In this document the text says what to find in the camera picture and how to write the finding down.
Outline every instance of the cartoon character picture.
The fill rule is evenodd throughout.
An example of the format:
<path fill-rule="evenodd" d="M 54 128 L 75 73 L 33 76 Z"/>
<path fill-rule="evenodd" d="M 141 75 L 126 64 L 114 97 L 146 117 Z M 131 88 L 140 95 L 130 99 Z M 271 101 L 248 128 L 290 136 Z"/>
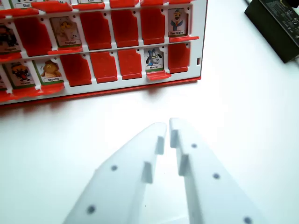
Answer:
<path fill-rule="evenodd" d="M 9 29 L 4 24 L 0 24 L 0 45 L 3 45 L 3 42 L 6 42 L 9 47 L 19 46 L 12 29 Z"/>
<path fill-rule="evenodd" d="M 11 66 L 11 70 L 13 75 L 15 75 L 22 82 L 30 81 L 30 73 L 28 72 L 27 67 L 22 65 L 21 63 L 13 63 Z"/>
<path fill-rule="evenodd" d="M 81 44 L 77 25 L 68 16 L 50 18 L 50 21 L 59 47 Z"/>
<path fill-rule="evenodd" d="M 63 83 L 62 75 L 59 71 L 58 64 L 51 60 L 33 60 L 36 73 L 38 74 L 41 84 L 48 85 L 54 83 Z"/>
<path fill-rule="evenodd" d="M 55 78 L 61 77 L 61 73 L 58 71 L 58 65 L 51 60 L 45 62 L 45 66 L 43 67 L 43 73 L 41 77 L 45 78 Z"/>
<path fill-rule="evenodd" d="M 178 27 L 183 24 L 183 21 L 181 20 L 181 14 L 182 13 L 179 9 L 177 9 L 173 14 L 173 19 L 170 22 L 173 31 L 177 31 Z"/>
<path fill-rule="evenodd" d="M 144 59 L 146 63 L 146 72 L 160 71 L 163 66 L 163 52 L 159 48 L 144 49 Z"/>
<path fill-rule="evenodd" d="M 9 0 L 11 8 L 31 8 L 31 3 L 36 0 Z"/>
<path fill-rule="evenodd" d="M 187 14 L 183 8 L 168 10 L 169 36 L 185 35 L 187 30 Z"/>
<path fill-rule="evenodd" d="M 156 49 L 149 50 L 149 57 L 148 57 L 148 59 L 146 59 L 146 64 L 148 64 L 147 66 L 159 64 L 161 58 L 162 58 L 162 56 L 160 54 L 158 54 L 158 53 L 156 54 Z"/>

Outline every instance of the white plastic frame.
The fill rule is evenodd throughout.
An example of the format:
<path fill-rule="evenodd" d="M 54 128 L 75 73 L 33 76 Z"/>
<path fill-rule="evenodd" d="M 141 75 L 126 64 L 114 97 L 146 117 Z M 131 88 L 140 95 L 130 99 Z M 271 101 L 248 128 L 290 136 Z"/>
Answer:
<path fill-rule="evenodd" d="M 77 4 L 76 0 L 71 0 L 71 2 L 74 5 Z M 143 44 L 143 39 L 142 39 L 142 35 L 141 35 L 141 21 L 140 21 L 140 10 L 143 7 L 140 6 L 140 3 L 138 3 L 135 7 L 120 8 L 120 9 L 119 8 L 111 9 L 110 3 L 107 0 L 105 0 L 104 3 L 105 3 L 105 9 L 100 9 L 100 10 L 79 11 L 79 10 L 73 9 L 73 11 L 71 11 L 71 12 L 52 13 L 52 14 L 46 14 L 45 12 L 40 11 L 40 14 L 36 15 L 39 20 L 41 18 L 43 18 L 43 21 L 40 20 L 40 22 L 45 24 L 45 26 L 47 28 L 47 31 L 49 33 L 49 37 L 50 37 L 50 40 L 52 43 L 52 50 L 57 49 L 57 42 L 54 37 L 49 18 L 60 17 L 60 16 L 69 16 L 69 18 L 77 24 L 78 32 L 80 35 L 80 39 L 82 42 L 82 48 L 83 48 L 83 52 L 80 52 L 80 54 L 82 54 L 82 55 L 85 54 L 85 58 L 88 61 L 91 78 L 92 78 L 92 84 L 70 87 L 68 84 L 68 81 L 66 80 L 65 75 L 64 75 L 63 78 L 64 78 L 65 88 L 56 94 L 38 96 L 38 97 L 34 97 L 34 98 L 21 98 L 18 100 L 9 100 L 6 102 L 1 102 L 0 105 L 35 100 L 35 99 L 61 97 L 61 96 L 68 96 L 68 95 L 73 95 L 73 94 L 113 90 L 113 89 L 119 89 L 119 88 L 125 88 L 125 87 L 164 83 L 164 82 L 169 82 L 169 81 L 200 77 L 201 64 L 197 65 L 197 59 L 202 58 L 204 30 L 205 30 L 205 22 L 206 22 L 207 0 L 195 0 L 195 1 L 192 1 L 190 4 L 169 5 L 168 3 L 165 3 L 162 6 L 156 6 L 156 8 L 163 9 L 163 12 L 161 12 L 161 13 L 165 16 L 165 36 L 164 36 L 165 42 L 161 43 L 161 44 L 150 44 L 150 45 Z M 168 9 L 171 9 L 171 8 L 184 8 L 185 9 L 185 11 L 188 13 L 188 20 L 189 20 L 188 35 L 189 36 L 199 36 L 199 40 L 184 42 L 184 43 L 188 43 L 188 47 L 191 49 L 190 50 L 190 64 L 188 66 L 187 72 L 172 74 L 172 76 L 170 78 L 164 79 L 164 80 L 150 81 L 147 79 L 146 72 L 145 72 L 145 61 L 144 61 L 144 53 L 143 53 L 144 48 L 159 47 L 160 50 L 164 52 L 164 70 L 166 72 L 169 72 L 169 69 L 168 69 L 168 45 L 176 44 L 176 43 L 169 43 L 169 37 L 168 37 Z M 112 26 L 112 21 L 111 21 L 111 14 L 110 14 L 110 12 L 112 10 L 131 10 L 132 12 L 135 11 L 135 14 L 133 14 L 133 15 L 137 18 L 137 21 L 138 21 L 137 25 L 138 25 L 138 34 L 139 34 L 139 37 L 138 37 L 139 46 L 124 47 L 124 48 L 118 48 L 116 46 L 114 32 L 113 32 L 113 26 Z M 111 40 L 112 40 L 111 41 L 112 47 L 110 49 L 100 49 L 100 50 L 89 50 L 88 49 L 87 43 L 85 41 L 85 36 L 84 36 L 83 29 L 82 29 L 79 14 L 85 13 L 85 12 L 94 12 L 94 11 L 100 11 L 102 13 L 106 13 L 105 18 L 108 20 L 108 24 L 109 24 L 109 28 L 110 28 L 110 35 L 111 35 Z M 26 50 L 23 48 L 23 45 L 20 41 L 20 37 L 17 33 L 15 25 L 13 23 L 14 19 L 11 16 L 7 16 L 5 19 L 1 19 L 0 23 L 1 22 L 4 22 L 5 24 L 7 24 L 8 27 L 13 29 L 13 31 L 16 35 L 16 38 L 19 41 L 22 59 L 14 60 L 14 61 L 25 60 L 29 63 L 30 60 L 42 59 L 42 58 L 52 58 L 52 57 L 56 57 L 57 61 L 60 61 L 59 55 L 52 55 L 52 56 L 44 55 L 44 56 L 28 57 Z M 141 78 L 122 80 L 121 74 L 120 74 L 120 69 L 119 69 L 118 57 L 117 57 L 117 50 L 122 50 L 122 49 L 139 49 L 139 51 L 137 51 L 137 53 L 139 53 L 142 58 L 142 77 Z M 98 84 L 96 82 L 96 79 L 95 79 L 95 76 L 93 73 L 93 67 L 92 67 L 89 53 L 103 52 L 103 51 L 109 51 L 110 55 L 115 58 L 115 64 L 116 64 L 116 68 L 117 68 L 117 81 Z M 61 63 L 58 63 L 58 65 L 59 65 L 60 70 L 62 71 L 63 67 L 62 67 Z"/>

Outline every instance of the red base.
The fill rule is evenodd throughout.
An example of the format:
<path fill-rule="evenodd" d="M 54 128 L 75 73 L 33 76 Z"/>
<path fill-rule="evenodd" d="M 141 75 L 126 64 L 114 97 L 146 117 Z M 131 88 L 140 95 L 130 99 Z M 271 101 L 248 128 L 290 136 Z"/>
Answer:
<path fill-rule="evenodd" d="M 0 63 L 6 63 L 14 59 L 22 58 L 20 53 L 12 53 L 7 55 L 0 55 Z"/>
<path fill-rule="evenodd" d="M 167 79 L 167 78 L 171 77 L 171 74 L 169 74 L 169 73 L 165 72 L 165 70 L 163 70 L 163 71 L 148 72 L 148 73 L 146 73 L 146 76 L 150 81 L 157 81 L 157 80 Z"/>
<path fill-rule="evenodd" d="M 196 82 L 197 80 L 200 80 L 200 77 L 187 78 L 187 79 L 176 80 L 176 81 L 165 82 L 165 83 L 156 83 L 156 84 L 149 84 L 149 85 L 132 86 L 132 87 L 115 89 L 115 90 L 87 92 L 87 93 L 81 93 L 81 94 L 70 95 L 70 96 L 54 97 L 54 98 L 49 98 L 49 99 L 31 100 L 31 101 L 27 101 L 27 102 L 0 105 L 0 108 L 2 109 L 2 108 L 9 108 L 9 107 L 17 107 L 17 106 L 36 105 L 36 104 L 41 104 L 41 103 L 56 102 L 56 101 L 60 101 L 60 100 L 68 100 L 68 99 L 74 99 L 74 98 L 85 98 L 85 97 L 113 94 L 113 93 L 125 92 L 125 91 L 134 91 L 134 90 L 145 89 L 145 88 L 150 88 L 150 87 L 159 87 L 159 86 L 174 85 L 174 84 L 179 84 L 179 83 Z"/>
<path fill-rule="evenodd" d="M 72 7 L 69 3 L 60 3 L 59 1 L 39 1 L 32 2 L 31 6 L 33 8 L 39 9 L 46 13 L 60 13 L 60 12 L 70 12 Z"/>
<path fill-rule="evenodd" d="M 85 4 L 77 4 L 72 7 L 78 10 L 104 9 L 105 3 L 85 3 Z"/>

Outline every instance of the cartoon mustached man card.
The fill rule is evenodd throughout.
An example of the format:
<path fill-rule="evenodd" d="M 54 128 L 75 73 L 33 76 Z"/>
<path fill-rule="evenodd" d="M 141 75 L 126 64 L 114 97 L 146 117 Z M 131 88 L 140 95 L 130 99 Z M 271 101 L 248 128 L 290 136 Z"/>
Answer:
<path fill-rule="evenodd" d="M 187 14 L 183 8 L 174 8 L 168 10 L 169 32 L 168 36 L 185 36 L 187 33 Z"/>

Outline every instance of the screw hole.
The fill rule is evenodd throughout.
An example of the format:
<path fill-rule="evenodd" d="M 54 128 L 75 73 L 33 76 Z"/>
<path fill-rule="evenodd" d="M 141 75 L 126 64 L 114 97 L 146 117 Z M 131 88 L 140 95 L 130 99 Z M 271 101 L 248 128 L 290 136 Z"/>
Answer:
<path fill-rule="evenodd" d="M 220 175 L 219 174 L 213 174 L 213 177 L 215 178 L 215 179 L 220 179 Z"/>
<path fill-rule="evenodd" d="M 89 205 L 87 208 L 87 213 L 92 214 L 95 211 L 95 206 L 94 205 Z"/>
<path fill-rule="evenodd" d="M 244 223 L 246 223 L 246 224 L 252 224 L 252 220 L 251 220 L 251 218 L 249 218 L 249 217 L 245 217 L 245 218 L 244 218 Z"/>
<path fill-rule="evenodd" d="M 111 167 L 111 170 L 112 170 L 112 171 L 116 171 L 116 170 L 117 170 L 117 166 L 116 166 L 116 165 L 112 166 L 112 167 Z"/>

